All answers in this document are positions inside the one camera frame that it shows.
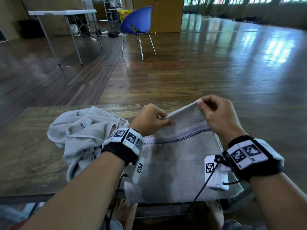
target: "gray towel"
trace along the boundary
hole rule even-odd
[[[100,155],[101,145],[119,127],[127,127],[127,120],[97,107],[68,111],[50,125],[48,138],[64,148],[64,160],[68,164],[69,182],[95,157]]]
[[[209,128],[196,102],[183,107],[167,118],[175,125],[145,137],[140,156],[145,164],[138,184],[125,182],[130,203],[176,203],[193,201],[205,183],[206,156],[221,154],[219,139]],[[236,180],[228,175],[229,182]],[[228,191],[205,188],[198,201],[229,198],[241,193],[240,184]]]

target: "crumpled towel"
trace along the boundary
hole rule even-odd
[[[57,117],[47,136],[59,148],[64,148],[67,181],[100,155],[102,143],[113,131],[128,125],[127,120],[94,106],[68,111]]]
[[[197,101],[167,116],[174,125],[144,137],[140,156],[145,164],[137,184],[125,182],[129,203],[191,202],[205,183],[205,157],[222,154],[216,134],[211,131]],[[229,182],[236,181],[233,173]],[[230,198],[243,191],[237,183],[228,191],[205,187],[198,201]]]

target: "blue chair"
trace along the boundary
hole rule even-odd
[[[140,35],[147,34],[147,32],[150,29],[150,16],[151,16],[152,10],[153,10],[153,8],[151,6],[144,7],[144,8],[137,9],[137,10],[133,11],[132,13],[128,14],[124,18],[124,20],[122,21],[122,23],[120,25],[120,31],[121,31],[121,33],[124,34],[124,37],[122,39],[122,54],[124,52],[125,34],[128,34],[128,33],[133,34],[133,35],[137,36],[136,40],[140,41],[140,49],[141,49],[142,60],[144,60]],[[150,35],[148,35],[148,36],[149,36],[151,45],[153,47],[154,53],[156,54],[156,51],[154,49],[151,37],[150,37]]]

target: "forearm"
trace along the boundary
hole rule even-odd
[[[102,153],[22,229],[99,229],[124,166],[114,154]]]
[[[254,176],[250,184],[268,229],[306,229],[307,196],[286,174]]]

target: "chair leg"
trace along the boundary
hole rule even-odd
[[[143,58],[143,51],[142,51],[142,44],[141,44],[141,37],[138,36],[138,39],[140,41],[140,49],[141,49],[142,60],[144,60],[144,58]]]
[[[148,36],[149,36],[149,39],[150,39],[151,45],[152,45],[152,47],[153,47],[154,53],[155,53],[155,55],[156,55],[156,50],[154,49],[154,46],[153,46],[153,42],[152,42],[152,40],[151,40],[151,37],[150,37],[150,35],[149,35],[149,34],[148,34]]]
[[[136,35],[136,43],[138,44],[138,36]],[[138,47],[138,51],[140,51],[140,48]]]
[[[122,54],[124,53],[125,34],[122,36]]]

